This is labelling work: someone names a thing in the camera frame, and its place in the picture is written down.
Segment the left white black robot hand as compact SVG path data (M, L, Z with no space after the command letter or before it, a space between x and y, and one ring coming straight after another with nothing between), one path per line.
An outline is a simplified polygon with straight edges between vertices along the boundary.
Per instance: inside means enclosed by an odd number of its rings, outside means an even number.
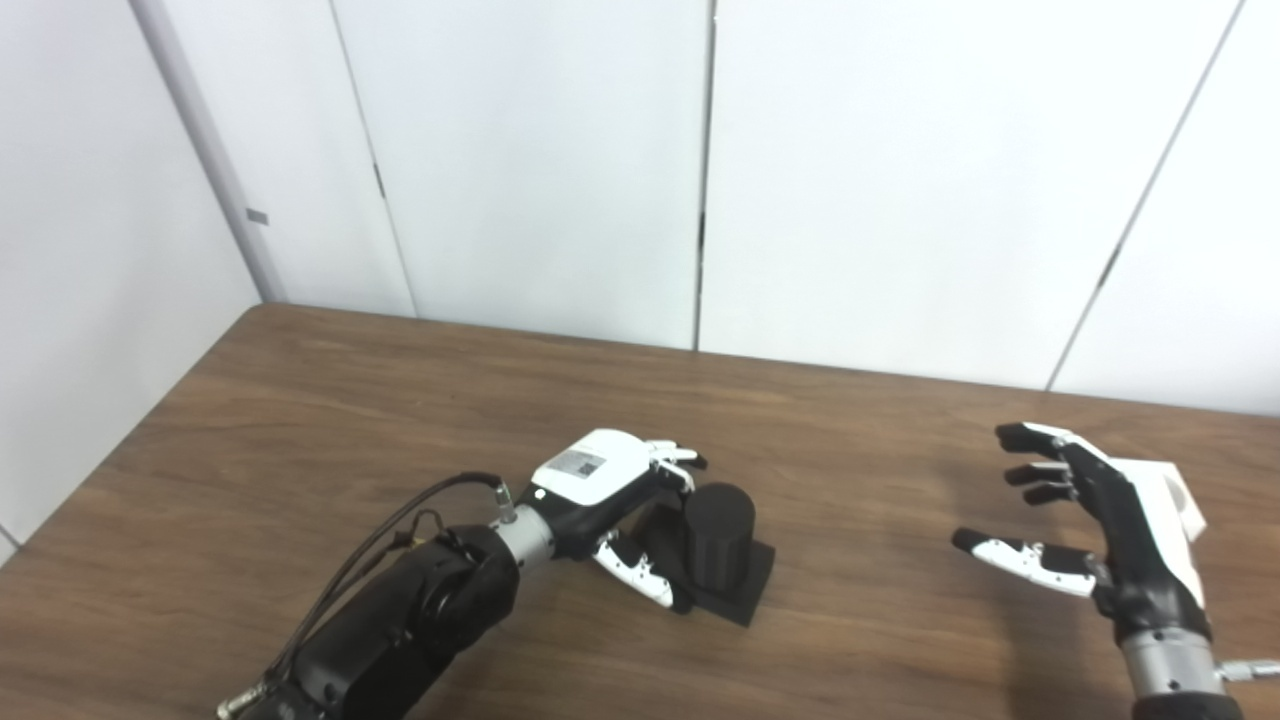
M620 525L663 495L686 501L696 488L692 471L707 466L701 454L672 439L598 428L540 465L515 506L541 520L550 559L591 559L652 602L686 614L690 593Z

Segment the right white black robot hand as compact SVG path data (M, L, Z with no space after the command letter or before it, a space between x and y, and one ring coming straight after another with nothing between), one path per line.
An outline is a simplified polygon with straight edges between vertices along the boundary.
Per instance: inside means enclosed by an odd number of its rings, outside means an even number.
M956 548L1032 584L1093 600L1117 643L1142 632L1181 630L1211 641L1204 589L1178 495L1146 461L1112 457L1082 436L1019 421L996 427L1004 451L1042 459L1005 480L1032 506L1079 503L1100 525L1105 552L957 528Z

